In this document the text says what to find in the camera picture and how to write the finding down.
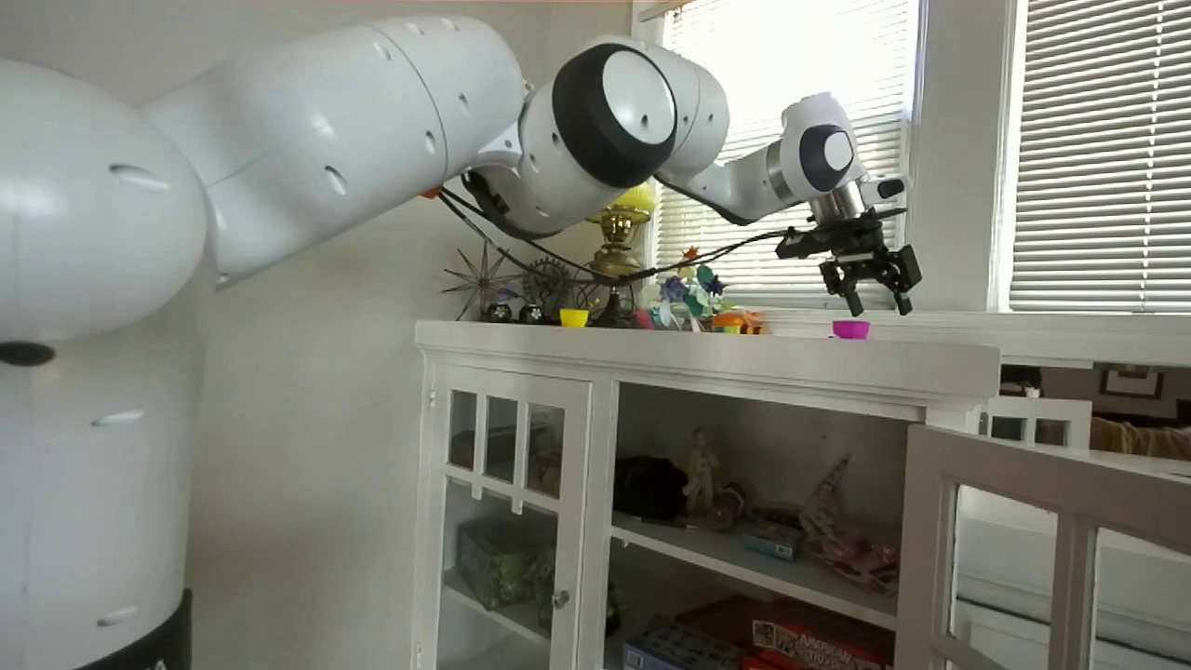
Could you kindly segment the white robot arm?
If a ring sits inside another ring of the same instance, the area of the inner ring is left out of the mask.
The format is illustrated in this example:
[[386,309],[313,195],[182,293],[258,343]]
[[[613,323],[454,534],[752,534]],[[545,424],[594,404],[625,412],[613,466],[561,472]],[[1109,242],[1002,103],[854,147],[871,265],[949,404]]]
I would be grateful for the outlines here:
[[728,154],[723,84],[599,38],[525,79],[474,15],[381,19],[236,56],[134,110],[0,64],[0,670],[149,648],[185,602],[192,355],[163,321],[196,287],[285,265],[443,182],[509,237],[551,237],[641,182],[728,224],[803,209],[785,255],[837,298],[907,293],[837,98]]

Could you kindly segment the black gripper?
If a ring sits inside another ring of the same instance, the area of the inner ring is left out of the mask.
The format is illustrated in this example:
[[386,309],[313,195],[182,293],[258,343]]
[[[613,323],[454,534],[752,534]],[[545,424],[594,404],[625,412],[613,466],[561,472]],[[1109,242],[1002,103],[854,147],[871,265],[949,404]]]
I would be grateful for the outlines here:
[[788,227],[778,242],[778,257],[823,255],[818,277],[829,290],[842,290],[854,316],[863,316],[863,298],[856,290],[863,280],[890,287],[893,309],[907,316],[923,273],[912,245],[886,245],[886,220],[890,211],[863,211],[860,220],[818,216],[813,227]]

